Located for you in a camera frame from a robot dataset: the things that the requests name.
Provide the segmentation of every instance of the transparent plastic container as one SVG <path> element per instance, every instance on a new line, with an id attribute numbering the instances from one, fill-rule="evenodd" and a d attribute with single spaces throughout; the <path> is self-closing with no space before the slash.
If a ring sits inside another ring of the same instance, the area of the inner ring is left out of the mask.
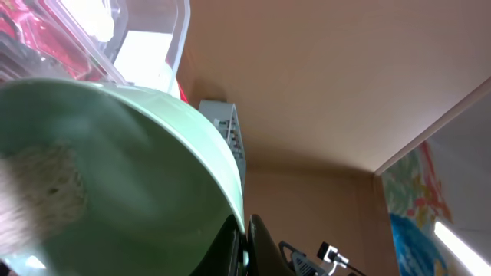
<path id="1" fill-rule="evenodd" d="M 71 78 L 176 90 L 189 0 L 1 0 L 0 12 L 0 34 Z"/>

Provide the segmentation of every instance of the colorful mural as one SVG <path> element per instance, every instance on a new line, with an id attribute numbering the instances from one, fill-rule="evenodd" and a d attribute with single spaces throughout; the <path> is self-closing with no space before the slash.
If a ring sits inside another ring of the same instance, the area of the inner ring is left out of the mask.
<path id="1" fill-rule="evenodd" d="M 392 165 L 382 179 L 401 275 L 448 275 L 432 231 L 437 218 L 452 223 L 452 214 L 428 144 L 422 143 Z"/>

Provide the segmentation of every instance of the brown wall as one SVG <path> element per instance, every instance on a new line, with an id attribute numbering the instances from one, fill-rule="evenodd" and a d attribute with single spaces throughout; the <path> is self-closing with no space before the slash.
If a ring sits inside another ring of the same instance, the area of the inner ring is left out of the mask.
<path id="1" fill-rule="evenodd" d="M 371 177 L 252 171 L 246 179 L 246 220 L 259 214 L 276 243 L 285 240 L 316 260 L 326 241 L 366 274 L 398 274 L 388 214 L 377 208 Z"/>

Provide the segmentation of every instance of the fluorescent light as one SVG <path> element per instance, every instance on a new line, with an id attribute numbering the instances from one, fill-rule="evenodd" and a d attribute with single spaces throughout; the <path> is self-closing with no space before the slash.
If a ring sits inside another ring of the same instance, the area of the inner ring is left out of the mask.
<path id="1" fill-rule="evenodd" d="M 491 275 L 491 266 L 443 223 L 435 222 L 435 235 L 460 259 L 472 275 Z"/>
<path id="2" fill-rule="evenodd" d="M 25 265 L 31 268 L 41 268 L 41 269 L 46 268 L 46 266 L 43 263 L 41 263 L 41 261 L 39 261 L 39 259 L 36 258 L 35 256 L 31 256 L 27 260 L 25 260 Z"/>

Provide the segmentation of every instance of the black cable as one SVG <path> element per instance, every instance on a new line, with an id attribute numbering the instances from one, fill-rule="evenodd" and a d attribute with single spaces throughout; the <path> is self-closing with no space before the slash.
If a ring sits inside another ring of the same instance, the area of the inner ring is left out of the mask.
<path id="1" fill-rule="evenodd" d="M 361 276 L 367 276 L 367 275 L 365 275 L 365 273 L 363 273 L 363 272 L 359 271 L 358 269 L 356 269 L 356 267 L 354 267 L 354 266 L 352 266 L 352 265 L 346 264 L 346 266 L 347 266 L 348 268 L 350 268 L 352 271 L 354 271 L 354 272 L 358 273 L 358 274 L 359 274 L 359 275 L 361 275 Z"/>

